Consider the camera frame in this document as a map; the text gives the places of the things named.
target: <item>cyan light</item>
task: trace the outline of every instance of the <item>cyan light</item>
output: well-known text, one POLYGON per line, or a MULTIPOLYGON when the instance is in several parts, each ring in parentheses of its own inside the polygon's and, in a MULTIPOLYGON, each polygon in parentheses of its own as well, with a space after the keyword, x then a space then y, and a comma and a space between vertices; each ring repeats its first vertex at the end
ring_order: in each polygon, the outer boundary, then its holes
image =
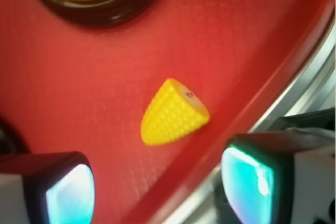
POLYGON ((242 223, 270 223, 273 170, 231 146, 222 155, 226 197, 242 223))
POLYGON ((47 190, 47 209, 50 224, 91 223, 95 187, 91 169, 77 165, 47 190))

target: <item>plastic corn kernel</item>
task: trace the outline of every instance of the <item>plastic corn kernel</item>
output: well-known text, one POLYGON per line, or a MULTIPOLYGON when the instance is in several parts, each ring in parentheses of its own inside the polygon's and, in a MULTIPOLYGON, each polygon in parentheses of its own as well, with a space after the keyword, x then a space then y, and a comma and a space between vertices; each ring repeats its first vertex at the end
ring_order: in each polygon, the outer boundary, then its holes
POLYGON ((141 137, 147 145, 174 142, 210 120, 202 102, 186 86, 167 79, 143 116, 141 137))

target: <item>red textured surface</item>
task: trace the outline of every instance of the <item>red textured surface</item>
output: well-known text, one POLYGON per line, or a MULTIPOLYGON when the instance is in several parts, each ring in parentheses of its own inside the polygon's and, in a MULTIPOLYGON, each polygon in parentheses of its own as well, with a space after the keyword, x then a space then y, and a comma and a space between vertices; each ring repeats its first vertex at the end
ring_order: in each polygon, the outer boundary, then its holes
POLYGON ((158 223, 290 81, 334 1, 156 0, 123 26, 90 29, 38 0, 0 0, 0 116, 33 153, 88 156, 95 223, 158 223), (166 78, 193 90, 212 120, 147 147, 141 118, 166 78))

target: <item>yellow toy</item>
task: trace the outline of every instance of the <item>yellow toy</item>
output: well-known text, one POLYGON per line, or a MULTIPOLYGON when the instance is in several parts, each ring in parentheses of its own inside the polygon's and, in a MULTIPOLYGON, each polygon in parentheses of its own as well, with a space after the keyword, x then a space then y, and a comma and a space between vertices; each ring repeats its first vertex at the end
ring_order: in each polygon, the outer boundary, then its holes
POLYGON ((150 103, 141 123, 141 137, 147 145, 174 142, 210 120, 202 102, 186 86, 167 79, 150 103))

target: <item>white plastic part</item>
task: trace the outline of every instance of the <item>white plastic part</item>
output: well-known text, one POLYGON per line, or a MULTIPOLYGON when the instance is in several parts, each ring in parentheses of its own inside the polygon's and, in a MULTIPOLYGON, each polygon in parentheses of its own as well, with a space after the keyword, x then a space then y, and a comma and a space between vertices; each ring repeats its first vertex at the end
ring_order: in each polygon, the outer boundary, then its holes
POLYGON ((20 175, 0 174, 0 223, 30 223, 20 175))
POLYGON ((295 160, 295 184, 291 223, 334 223, 329 207, 335 200, 335 144, 299 152, 295 160))

